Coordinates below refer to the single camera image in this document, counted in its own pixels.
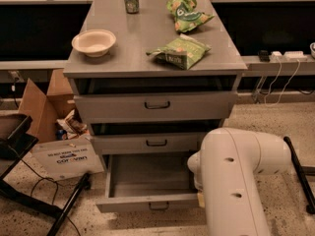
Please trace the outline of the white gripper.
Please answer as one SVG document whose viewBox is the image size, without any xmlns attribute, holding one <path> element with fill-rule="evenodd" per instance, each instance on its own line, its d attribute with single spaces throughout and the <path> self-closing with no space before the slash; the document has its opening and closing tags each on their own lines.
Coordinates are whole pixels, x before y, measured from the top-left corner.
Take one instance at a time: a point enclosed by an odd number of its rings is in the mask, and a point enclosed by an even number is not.
<svg viewBox="0 0 315 236">
<path fill-rule="evenodd" d="M 201 208 L 205 208 L 205 201 L 204 201 L 204 195 L 203 195 L 203 186 L 202 186 L 202 183 L 197 181 L 195 178 L 194 178 L 194 185 L 195 185 L 195 188 L 199 191 L 197 193 L 197 198 L 198 198 L 198 203 L 199 203 L 199 207 Z"/>
</svg>

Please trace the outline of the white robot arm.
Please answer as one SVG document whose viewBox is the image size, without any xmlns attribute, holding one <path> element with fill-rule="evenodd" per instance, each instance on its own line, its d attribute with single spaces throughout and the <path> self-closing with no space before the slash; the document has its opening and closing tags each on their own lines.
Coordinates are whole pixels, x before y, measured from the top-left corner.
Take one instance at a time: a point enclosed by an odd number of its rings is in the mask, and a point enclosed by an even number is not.
<svg viewBox="0 0 315 236">
<path fill-rule="evenodd" d="M 285 172 L 291 161 L 284 139 L 262 132 L 218 128 L 188 159 L 205 209 L 209 236 L 271 236 L 256 174 Z"/>
</svg>

